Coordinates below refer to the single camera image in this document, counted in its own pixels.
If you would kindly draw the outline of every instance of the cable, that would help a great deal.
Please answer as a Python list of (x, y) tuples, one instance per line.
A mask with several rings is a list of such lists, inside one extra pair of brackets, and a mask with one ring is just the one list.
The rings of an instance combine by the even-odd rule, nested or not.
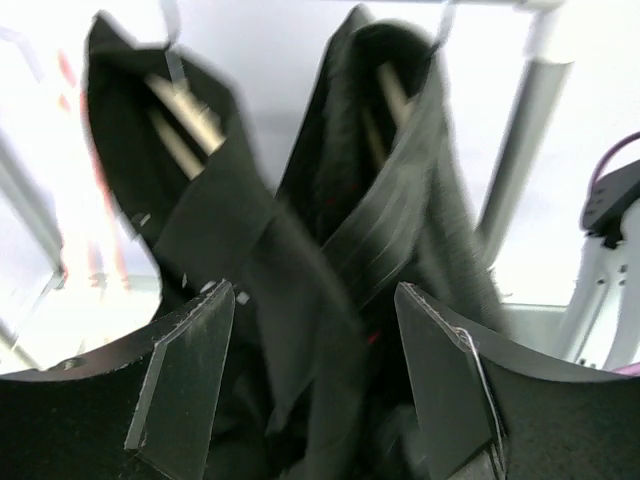
[(596, 168), (593, 170), (593, 173), (591, 174), (591, 180), (589, 180), (589, 194), (593, 193), (596, 183), (598, 182), (598, 180), (600, 180), (600, 177), (602, 176), (602, 172), (604, 172), (604, 169), (607, 168), (607, 165), (609, 165), (609, 162), (615, 156), (615, 154), (618, 153), (627, 145), (629, 145), (630, 143), (635, 142), (636, 140), (640, 140), (640, 132), (632, 133), (631, 135), (626, 136), (625, 138), (620, 140), (618, 143), (616, 143), (613, 147), (611, 147), (609, 150), (607, 150), (607, 153), (605, 153), (602, 156), (602, 158), (598, 161), (598, 163), (596, 164)]

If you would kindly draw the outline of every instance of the clothes hanger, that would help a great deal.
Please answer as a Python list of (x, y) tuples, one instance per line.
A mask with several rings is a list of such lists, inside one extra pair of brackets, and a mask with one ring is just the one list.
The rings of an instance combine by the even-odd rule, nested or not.
[[(160, 0), (160, 7), (169, 37), (165, 55), (171, 80), (152, 75), (147, 77), (145, 81), (205, 154), (211, 155), (224, 143), (224, 136), (209, 108), (206, 105), (203, 106), (191, 94), (182, 61), (179, 55), (173, 51), (173, 46), (180, 32), (180, 17), (176, 2), (175, 0)], [(149, 116), (160, 139), (185, 175), (190, 180), (197, 177), (204, 170), (202, 162), (187, 147), (180, 135), (167, 123), (158, 110), (150, 110)]]
[[(434, 40), (433, 48), (429, 52), (429, 57), (432, 57), (449, 39), (453, 27), (456, 4), (457, 0), (445, 2), (444, 11), (438, 26), (438, 33)], [(396, 129), (401, 130), (405, 128), (413, 113), (414, 99), (408, 98), (400, 81), (400, 77), (390, 62), (380, 65), (376, 71), (376, 76), (387, 107), (389, 108), (391, 118), (396, 125)], [(363, 109), (362, 119), (365, 130), (367, 131), (367, 140), (373, 156), (373, 163), (379, 170), (386, 161), (382, 137), (375, 126), (373, 115), (367, 107)]]

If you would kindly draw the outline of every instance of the clothing rack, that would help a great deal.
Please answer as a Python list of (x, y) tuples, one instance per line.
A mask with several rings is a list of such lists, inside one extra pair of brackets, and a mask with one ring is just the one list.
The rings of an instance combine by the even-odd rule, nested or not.
[[(443, 2), (426, 0), (422, 3)], [(512, 6), (536, 15), (518, 99), (504, 135), (500, 158), (478, 225), (478, 233), (484, 243), (485, 260), (491, 265), (502, 247), (573, 63), (575, 27), (580, 18), (574, 6), (580, 0), (464, 0), (456, 3)], [(61, 241), (55, 222), (38, 197), (33, 195), (30, 181), (19, 168), (15, 168), (15, 162), (6, 149), (0, 151), (0, 170), (3, 171), (0, 189), (7, 193), (33, 231), (55, 270), (61, 271)]]

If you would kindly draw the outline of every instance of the metal pole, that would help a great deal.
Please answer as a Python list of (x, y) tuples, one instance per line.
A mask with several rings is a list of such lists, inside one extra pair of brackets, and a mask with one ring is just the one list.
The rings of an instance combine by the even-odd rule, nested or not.
[(40, 192), (24, 174), (4, 135), (0, 133), (0, 191), (4, 192), (58, 275), (63, 273), (60, 257), (62, 238), (55, 219)]
[(574, 7), (579, 1), (567, 0), (560, 6), (545, 0), (521, 2), (521, 7), (538, 13), (531, 32), (530, 60), (478, 225), (489, 266), (502, 247), (573, 63), (578, 20)]

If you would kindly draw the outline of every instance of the white backdrop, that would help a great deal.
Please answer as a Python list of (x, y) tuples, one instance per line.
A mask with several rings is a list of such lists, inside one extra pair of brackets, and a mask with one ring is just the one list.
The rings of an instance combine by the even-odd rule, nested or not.
[[(178, 3), (183, 27), (180, 43), (235, 82), (254, 132), (261, 169), (275, 187), (324, 45), (355, 2)], [(591, 23), (590, 36), (579, 41), (577, 62), (498, 263), (501, 289), (520, 301), (568, 301), (580, 259), (578, 218), (591, 170), (611, 144), (640, 126), (636, 54), (640, 2), (584, 0), (584, 4), (583, 20)], [(80, 70), (82, 42), (92, 15), (100, 8), (110, 11), (140, 42), (166, 38), (157, 0), (0, 0), (0, 23), (27, 34), (43, 58), (51, 58), (63, 46)], [(370, 2), (370, 8), (379, 18), (406, 19), (431, 32), (441, 11), (433, 4), (397, 2)], [(476, 214), (518, 86), (530, 22), (530, 16), (509, 8), (461, 6), (445, 49), (455, 152)], [(51, 129), (44, 122), (34, 126), (24, 118), (17, 121), (17, 102), (30, 98), (28, 77), (24, 69), (18, 70), (19, 58), (14, 53), (4, 49), (0, 55), (2, 127), (30, 148), (31, 153), (25, 155), (28, 167), (56, 197), (68, 188), (68, 173), (61, 172), (72, 170), (71, 160), (56, 156)], [(16, 69), (9, 71), (11, 65)], [(640, 147), (629, 147), (612, 166), (639, 154)], [(0, 215), (2, 228), (8, 232), (0, 240), (0, 288), (19, 290), (43, 276), (46, 267), (20, 228), (8, 230), (5, 224), (10, 221), (7, 214)], [(20, 255), (9, 253), (18, 248)], [(148, 270), (140, 246), (127, 248), (129, 261)]]

